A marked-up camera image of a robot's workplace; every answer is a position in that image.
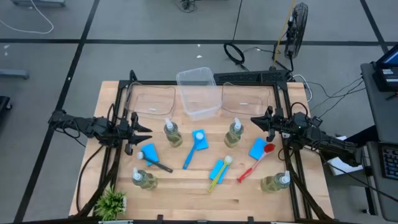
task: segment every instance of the bottle pump cap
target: bottle pump cap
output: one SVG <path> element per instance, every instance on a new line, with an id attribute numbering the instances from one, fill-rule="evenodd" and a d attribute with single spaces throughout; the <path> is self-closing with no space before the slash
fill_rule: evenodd
<path id="1" fill-rule="evenodd" d="M 238 118 L 235 118 L 235 126 L 234 129 L 235 131 L 239 131 L 242 128 L 242 124 Z"/>
<path id="2" fill-rule="evenodd" d="M 173 130 L 173 128 L 174 128 L 173 123 L 168 118 L 166 118 L 165 120 L 166 120 L 167 130 L 169 130 L 169 131 Z"/>
<path id="3" fill-rule="evenodd" d="M 133 168 L 133 175 L 132 175 L 132 178 L 134 179 L 134 180 L 137 180 L 137 181 L 140 181 L 141 179 L 142 179 L 142 174 L 140 174 L 140 173 L 138 173 L 138 170 L 137 170 L 137 168 Z"/>
<path id="4" fill-rule="evenodd" d="M 285 171 L 285 175 L 280 178 L 280 182 L 282 184 L 288 184 L 290 182 L 290 172 L 288 170 Z"/>

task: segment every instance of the clear plastic container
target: clear plastic container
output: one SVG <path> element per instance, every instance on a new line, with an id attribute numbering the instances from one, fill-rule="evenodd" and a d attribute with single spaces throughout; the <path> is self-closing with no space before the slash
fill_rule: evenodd
<path id="1" fill-rule="evenodd" d="M 175 88 L 150 86 L 134 82 L 127 89 L 125 109 L 138 116 L 155 119 L 171 118 L 174 112 Z"/>
<path id="2" fill-rule="evenodd" d="M 264 115 L 269 106 L 271 89 L 269 86 L 237 86 L 229 82 L 224 83 L 222 109 L 231 113 L 230 116 L 239 118 Z"/>
<path id="3" fill-rule="evenodd" d="M 221 89 L 213 72 L 202 67 L 177 74 L 178 89 L 185 112 L 192 121 L 213 117 L 221 108 Z"/>

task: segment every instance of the wooden table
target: wooden table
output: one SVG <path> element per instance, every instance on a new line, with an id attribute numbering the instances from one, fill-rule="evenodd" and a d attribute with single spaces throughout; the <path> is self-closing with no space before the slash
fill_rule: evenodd
<path id="1" fill-rule="evenodd" d="M 118 82 L 102 83 L 95 116 L 106 116 L 109 106 L 114 103 L 117 86 Z M 305 91 L 301 83 L 288 83 L 288 87 L 292 103 L 299 101 L 307 105 Z M 253 91 L 267 91 L 266 88 L 271 87 L 261 86 Z M 265 139 L 267 133 L 263 133 L 249 119 L 242 119 L 241 122 L 244 126 L 242 139 L 236 148 L 230 149 L 225 146 L 223 139 L 233 122 L 233 118 L 224 116 L 224 113 L 220 110 L 217 117 L 191 122 L 183 111 L 177 86 L 176 90 L 175 110 L 172 120 L 178 125 L 183 136 L 183 143 L 178 148 L 170 146 L 163 132 L 164 121 L 161 119 L 149 119 L 142 116 L 139 118 L 141 125 L 153 130 L 153 133 L 151 133 L 153 138 L 134 147 L 133 156 L 127 156 L 122 152 L 116 190 L 127 193 L 127 209 L 126 214 L 121 215 L 120 218 L 155 220 L 157 215 L 162 214 L 164 220 L 245 221 L 249 216 L 252 216 L 255 221 L 294 221 L 289 189 L 281 190 L 275 194 L 267 194 L 260 189 L 262 178 L 285 171 L 285 163 L 277 157 L 278 150 L 282 148 L 280 134 L 277 134 L 273 141 L 276 145 L 275 152 L 267 155 L 257 169 L 242 184 L 239 184 L 236 178 L 255 162 L 248 155 L 254 140 L 256 138 Z M 270 94 L 269 104 L 275 108 L 273 91 L 270 91 Z M 285 105 L 282 95 L 281 103 Z M 292 112 L 298 111 L 303 111 L 303 108 L 294 106 Z M 185 158 L 193 145 L 192 131 L 195 129 L 206 131 L 209 148 L 197 151 L 188 169 L 182 170 Z M 174 169 L 172 174 L 154 166 L 147 167 L 144 161 L 136 159 L 136 152 L 140 151 L 143 145 L 151 142 L 155 143 L 160 161 Z M 99 146 L 96 139 L 88 140 L 82 165 Z M 216 161 L 223 159 L 226 155 L 232 156 L 234 161 L 230 165 L 223 183 L 217 185 L 213 193 L 209 194 L 207 192 L 211 183 L 208 178 L 209 173 Z M 307 150 L 301 150 L 301 155 L 308 191 L 325 213 L 333 217 L 319 155 Z M 104 150 L 93 158 L 83 174 L 80 193 L 81 206 L 88 201 L 98 186 L 103 156 Z M 154 174 L 159 182 L 157 188 L 154 191 L 147 191 L 135 186 L 131 179 L 133 167 Z M 302 196 L 298 189 L 297 199 L 301 217 L 304 218 Z M 71 205 L 71 215 L 76 213 L 75 200 L 76 195 Z"/>

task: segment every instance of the potted plant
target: potted plant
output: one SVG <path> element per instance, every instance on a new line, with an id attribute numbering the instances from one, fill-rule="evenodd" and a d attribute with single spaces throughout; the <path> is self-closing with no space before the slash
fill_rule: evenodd
<path id="1" fill-rule="evenodd" d="M 106 191 L 96 203 L 95 214 L 103 221 L 116 220 L 119 213 L 126 211 L 126 193 L 115 192 L 113 187 Z"/>

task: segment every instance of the gray floor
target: gray floor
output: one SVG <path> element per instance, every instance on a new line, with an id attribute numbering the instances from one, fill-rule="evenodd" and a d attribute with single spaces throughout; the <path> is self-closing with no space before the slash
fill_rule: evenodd
<path id="1" fill-rule="evenodd" d="M 93 2 L 68 0 L 66 8 L 40 8 L 55 25 L 51 34 L 25 34 L 0 25 L 0 39 L 79 39 Z M 305 40 L 377 41 L 359 0 L 304 2 L 309 7 Z M 392 29 L 396 8 L 393 6 L 398 6 L 397 2 L 366 2 L 384 39 L 397 41 L 398 31 Z M 236 39 L 276 40 L 289 4 L 289 0 L 244 1 Z M 197 12 L 185 14 L 171 0 L 101 0 L 88 38 L 196 39 L 198 44 L 200 40 L 232 38 L 239 0 L 198 1 L 197 5 Z M 0 2 L 0 19 L 20 29 L 48 29 L 34 9 L 15 7 L 9 1 Z M 31 74 L 29 80 L 0 80 L 0 95 L 10 96 L 14 104 L 0 131 L 3 183 L 0 223 L 12 222 L 15 217 L 76 47 L 77 44 L 0 44 L 0 68 L 26 69 Z M 258 47 L 272 49 L 271 45 Z M 361 63 L 377 60 L 382 54 L 377 46 L 305 45 L 294 60 L 294 74 L 321 83 L 332 94 L 359 78 Z M 267 52 L 252 50 L 245 56 L 245 66 L 250 70 L 267 70 L 272 64 Z M 174 80 L 178 72 L 202 66 L 210 67 L 214 73 L 241 71 L 218 44 L 86 44 L 63 108 L 70 114 L 92 116 L 101 82 L 125 79 L 130 69 L 134 69 L 139 80 Z M 319 87 L 311 87 L 312 108 L 326 96 Z M 313 110 L 312 115 L 322 114 L 335 102 L 327 101 Z M 347 96 L 323 118 L 322 129 L 329 134 L 349 136 L 373 124 L 365 91 Z M 68 215 L 83 150 L 74 140 L 58 133 L 54 135 L 25 221 Z M 336 218 L 347 222 L 382 222 L 380 217 L 360 214 L 359 210 L 366 208 L 363 189 L 348 187 L 327 170 L 325 173 Z"/>

